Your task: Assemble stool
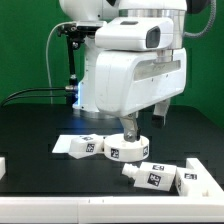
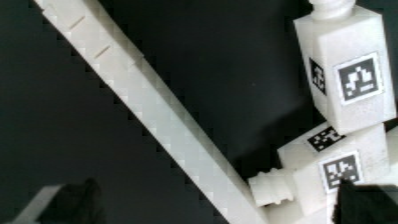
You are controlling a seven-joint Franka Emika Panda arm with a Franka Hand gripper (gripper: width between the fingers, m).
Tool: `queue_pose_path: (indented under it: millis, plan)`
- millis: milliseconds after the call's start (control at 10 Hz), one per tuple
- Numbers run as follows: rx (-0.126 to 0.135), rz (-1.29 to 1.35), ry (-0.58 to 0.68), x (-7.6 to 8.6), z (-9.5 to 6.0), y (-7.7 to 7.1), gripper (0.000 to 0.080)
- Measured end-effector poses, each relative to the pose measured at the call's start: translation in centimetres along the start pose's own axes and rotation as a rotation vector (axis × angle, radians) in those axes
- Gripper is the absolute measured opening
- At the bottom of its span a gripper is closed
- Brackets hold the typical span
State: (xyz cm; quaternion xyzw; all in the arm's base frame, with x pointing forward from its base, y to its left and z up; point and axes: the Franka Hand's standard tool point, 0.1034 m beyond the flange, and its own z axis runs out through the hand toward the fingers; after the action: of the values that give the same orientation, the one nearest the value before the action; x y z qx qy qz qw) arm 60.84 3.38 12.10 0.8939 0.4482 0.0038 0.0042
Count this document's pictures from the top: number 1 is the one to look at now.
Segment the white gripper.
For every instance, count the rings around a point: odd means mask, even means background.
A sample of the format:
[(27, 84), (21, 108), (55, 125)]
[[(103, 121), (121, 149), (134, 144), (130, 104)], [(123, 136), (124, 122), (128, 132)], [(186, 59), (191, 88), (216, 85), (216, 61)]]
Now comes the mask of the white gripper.
[(163, 128), (171, 97), (186, 85), (186, 51), (173, 51), (171, 62), (156, 62), (155, 52), (103, 51), (95, 70), (97, 108), (121, 117), (124, 140), (140, 139), (136, 111), (154, 105), (152, 126)]

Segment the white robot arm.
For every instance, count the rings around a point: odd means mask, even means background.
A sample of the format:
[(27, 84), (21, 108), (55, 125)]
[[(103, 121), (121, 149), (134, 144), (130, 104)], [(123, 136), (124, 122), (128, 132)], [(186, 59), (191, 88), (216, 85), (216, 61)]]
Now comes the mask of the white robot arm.
[(120, 119), (123, 138), (140, 139), (138, 112), (153, 106), (165, 125), (170, 99), (186, 85), (185, 37), (211, 29), (216, 0), (59, 0), (75, 41), (92, 62), (81, 104)]

